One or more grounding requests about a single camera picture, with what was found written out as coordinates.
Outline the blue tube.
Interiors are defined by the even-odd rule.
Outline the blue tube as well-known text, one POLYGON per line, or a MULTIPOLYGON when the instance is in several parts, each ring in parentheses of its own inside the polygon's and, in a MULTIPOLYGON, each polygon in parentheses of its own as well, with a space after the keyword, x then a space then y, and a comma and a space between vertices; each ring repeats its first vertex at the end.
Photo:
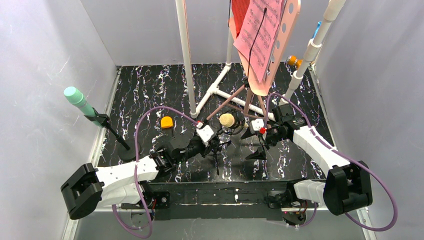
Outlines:
POLYGON ((319 22, 317 23, 316 29, 315 29, 315 31, 314 31, 314 33, 313 33, 313 35, 312 35, 312 38, 313 38, 313 39, 316 37, 316 35, 317 35, 317 33, 318 33, 318 31, 319 31, 319 29, 320 29, 320 27, 321 27, 321 24, 322 24, 322 22, 321 22, 321 21, 319 21, 319 22))

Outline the orange tape measure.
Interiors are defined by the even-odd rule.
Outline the orange tape measure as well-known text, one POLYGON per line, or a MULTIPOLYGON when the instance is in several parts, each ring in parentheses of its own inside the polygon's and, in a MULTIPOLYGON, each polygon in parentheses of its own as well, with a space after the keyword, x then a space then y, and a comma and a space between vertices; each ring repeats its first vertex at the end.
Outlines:
POLYGON ((162 129, 170 129, 174 127, 173 118, 170 116, 164 116, 160 120, 160 127, 162 129))

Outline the red folder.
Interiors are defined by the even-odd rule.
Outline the red folder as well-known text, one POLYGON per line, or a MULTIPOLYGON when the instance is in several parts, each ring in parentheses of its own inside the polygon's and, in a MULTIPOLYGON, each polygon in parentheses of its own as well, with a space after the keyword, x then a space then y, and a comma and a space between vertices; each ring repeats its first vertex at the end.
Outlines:
POLYGON ((231 10, 234 17, 236 36, 238 37, 248 11, 250 0, 232 0, 231 10))

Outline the orange microphone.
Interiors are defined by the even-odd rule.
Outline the orange microphone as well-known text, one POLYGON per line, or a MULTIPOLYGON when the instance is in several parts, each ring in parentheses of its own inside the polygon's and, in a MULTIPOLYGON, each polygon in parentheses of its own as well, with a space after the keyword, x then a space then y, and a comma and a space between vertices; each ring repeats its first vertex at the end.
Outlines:
POLYGON ((289 66, 295 67, 296 69, 298 69, 301 66, 302 62, 303 60, 300 58, 297 58, 295 55, 289 55, 286 59, 286 63, 289 66))

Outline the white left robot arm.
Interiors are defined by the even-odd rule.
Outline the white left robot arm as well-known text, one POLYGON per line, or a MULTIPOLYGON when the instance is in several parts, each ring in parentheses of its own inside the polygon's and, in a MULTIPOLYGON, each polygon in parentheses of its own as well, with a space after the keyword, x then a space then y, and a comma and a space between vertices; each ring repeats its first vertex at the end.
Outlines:
POLYGON ((98 207, 137 204, 137 182, 153 181, 172 174, 179 163, 200 154, 206 157, 222 149, 217 136, 205 143, 198 135, 190 140, 172 137, 139 161, 95 168, 81 165, 60 187, 71 220, 84 218, 98 207))

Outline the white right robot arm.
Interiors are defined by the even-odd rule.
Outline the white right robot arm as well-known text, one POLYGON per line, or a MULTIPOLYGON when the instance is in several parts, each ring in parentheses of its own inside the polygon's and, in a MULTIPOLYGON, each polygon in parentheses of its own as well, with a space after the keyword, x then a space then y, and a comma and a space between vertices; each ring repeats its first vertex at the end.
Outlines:
POLYGON ((257 136, 259 148, 246 159, 266 160, 266 150, 283 140, 289 140, 304 150, 326 173, 325 182, 301 178, 290 181, 283 193, 266 197, 270 208, 280 208, 293 202, 311 201, 325 205, 334 215, 348 213, 373 203, 370 174, 355 163, 339 156, 305 117, 297 117, 292 107, 278 106, 272 110, 275 123, 263 118, 251 121, 242 139, 257 136))

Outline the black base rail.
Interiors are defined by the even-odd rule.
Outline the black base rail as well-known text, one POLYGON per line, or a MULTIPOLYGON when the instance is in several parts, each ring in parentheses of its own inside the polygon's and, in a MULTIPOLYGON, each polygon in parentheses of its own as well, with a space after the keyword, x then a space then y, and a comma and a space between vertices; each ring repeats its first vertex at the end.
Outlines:
POLYGON ((310 201, 285 197, 288 180, 174 182, 150 184, 158 198, 156 219, 266 219, 303 223, 314 211, 310 201))

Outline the pink sheet music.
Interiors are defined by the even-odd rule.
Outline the pink sheet music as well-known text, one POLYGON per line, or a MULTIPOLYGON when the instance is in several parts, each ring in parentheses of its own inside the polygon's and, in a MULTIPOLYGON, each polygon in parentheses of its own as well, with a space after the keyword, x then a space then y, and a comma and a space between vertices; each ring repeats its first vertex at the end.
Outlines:
POLYGON ((284 5, 284 0, 251 0, 234 42, 259 82, 264 80, 268 70, 284 5))

